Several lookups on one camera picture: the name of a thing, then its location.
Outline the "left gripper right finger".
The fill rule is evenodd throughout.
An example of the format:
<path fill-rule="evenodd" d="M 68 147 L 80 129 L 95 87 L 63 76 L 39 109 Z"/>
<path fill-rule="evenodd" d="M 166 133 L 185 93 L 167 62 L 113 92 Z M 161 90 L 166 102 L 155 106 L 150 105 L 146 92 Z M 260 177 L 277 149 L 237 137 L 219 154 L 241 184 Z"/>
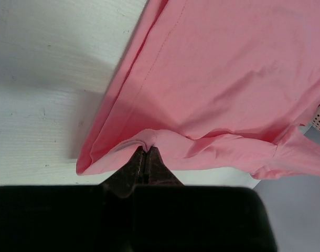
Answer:
<path fill-rule="evenodd" d="M 181 185 L 154 147 L 144 177 L 131 195 L 134 251 L 277 251 L 254 190 Z"/>

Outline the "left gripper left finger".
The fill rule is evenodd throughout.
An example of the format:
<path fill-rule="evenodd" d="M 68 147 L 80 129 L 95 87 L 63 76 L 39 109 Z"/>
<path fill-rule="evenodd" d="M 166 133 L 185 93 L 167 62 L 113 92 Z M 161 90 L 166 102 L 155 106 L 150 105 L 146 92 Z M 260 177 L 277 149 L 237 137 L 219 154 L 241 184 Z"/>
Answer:
<path fill-rule="evenodd" d="M 0 186 L 0 251 L 132 251 L 131 193 L 146 154 L 98 185 Z"/>

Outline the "pink t shirt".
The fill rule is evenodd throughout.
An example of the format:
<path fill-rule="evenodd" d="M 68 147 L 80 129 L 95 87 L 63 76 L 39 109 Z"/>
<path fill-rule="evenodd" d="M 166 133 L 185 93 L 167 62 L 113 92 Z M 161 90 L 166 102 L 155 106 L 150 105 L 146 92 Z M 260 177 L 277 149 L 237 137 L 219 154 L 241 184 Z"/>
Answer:
<path fill-rule="evenodd" d="M 155 146 L 174 170 L 320 176 L 319 104 L 320 1 L 149 1 L 76 172 Z"/>

